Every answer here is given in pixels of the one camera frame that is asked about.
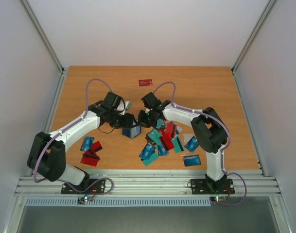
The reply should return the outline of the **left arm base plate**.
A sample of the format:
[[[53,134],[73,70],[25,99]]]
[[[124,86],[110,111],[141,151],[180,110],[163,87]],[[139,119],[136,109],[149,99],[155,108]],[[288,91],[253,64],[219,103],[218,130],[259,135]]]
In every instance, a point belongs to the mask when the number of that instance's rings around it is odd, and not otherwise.
[[[61,194],[74,195],[74,194],[103,194],[106,181],[104,179],[89,179],[83,181],[80,185],[71,183],[64,183],[61,188]]]

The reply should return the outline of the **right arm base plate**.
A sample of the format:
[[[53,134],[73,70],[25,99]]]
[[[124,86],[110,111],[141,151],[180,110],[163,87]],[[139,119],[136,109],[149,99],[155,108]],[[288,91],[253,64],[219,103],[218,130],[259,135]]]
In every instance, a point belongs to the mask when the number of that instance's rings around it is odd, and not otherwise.
[[[207,179],[191,179],[190,185],[194,195],[235,194],[232,179],[225,179],[221,182],[208,181]]]

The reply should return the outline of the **teal card top pile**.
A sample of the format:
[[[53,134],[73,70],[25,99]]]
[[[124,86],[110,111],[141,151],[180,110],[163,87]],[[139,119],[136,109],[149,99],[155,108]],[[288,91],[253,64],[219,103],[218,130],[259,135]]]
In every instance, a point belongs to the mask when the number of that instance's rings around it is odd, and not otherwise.
[[[166,123],[163,119],[158,119],[156,124],[156,129],[164,129],[166,126]]]

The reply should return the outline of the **dark blue card holder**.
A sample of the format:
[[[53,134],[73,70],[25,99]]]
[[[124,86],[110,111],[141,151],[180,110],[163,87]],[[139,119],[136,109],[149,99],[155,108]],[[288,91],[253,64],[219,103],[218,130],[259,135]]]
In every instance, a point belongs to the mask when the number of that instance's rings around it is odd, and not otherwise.
[[[122,135],[128,138],[136,138],[138,135],[141,134],[141,126],[135,126],[133,128],[124,128],[122,129]]]

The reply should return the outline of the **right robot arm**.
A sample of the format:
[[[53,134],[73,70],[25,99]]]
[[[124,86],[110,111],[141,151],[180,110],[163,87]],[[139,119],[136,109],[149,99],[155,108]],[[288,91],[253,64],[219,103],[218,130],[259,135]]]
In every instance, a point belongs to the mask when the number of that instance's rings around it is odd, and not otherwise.
[[[229,130],[211,107],[195,110],[166,100],[161,102],[154,93],[141,101],[146,110],[139,112],[139,123],[145,128],[157,125],[159,119],[175,121],[193,129],[199,146],[206,152],[207,171],[204,187],[212,194],[224,187],[227,175],[224,168],[224,150],[230,139]]]

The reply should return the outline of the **blue VIP card pile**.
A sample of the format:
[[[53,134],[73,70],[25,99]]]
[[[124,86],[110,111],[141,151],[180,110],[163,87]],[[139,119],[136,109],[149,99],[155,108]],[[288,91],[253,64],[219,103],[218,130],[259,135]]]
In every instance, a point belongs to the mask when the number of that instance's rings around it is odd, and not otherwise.
[[[149,160],[152,156],[152,154],[155,152],[155,146],[147,143],[141,153],[139,154],[140,159],[143,160]]]

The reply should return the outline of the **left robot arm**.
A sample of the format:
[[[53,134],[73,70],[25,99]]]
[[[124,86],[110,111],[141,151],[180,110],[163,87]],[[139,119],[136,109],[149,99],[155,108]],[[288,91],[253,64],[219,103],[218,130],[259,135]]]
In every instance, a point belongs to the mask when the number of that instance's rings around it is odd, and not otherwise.
[[[129,101],[108,92],[104,100],[88,104],[83,113],[66,126],[50,133],[39,132],[27,160],[27,166],[33,170],[34,182],[62,181],[78,193],[87,192],[92,187],[89,175],[68,164],[66,152],[87,133],[105,123],[113,129],[134,127],[136,119],[127,112],[130,106]]]

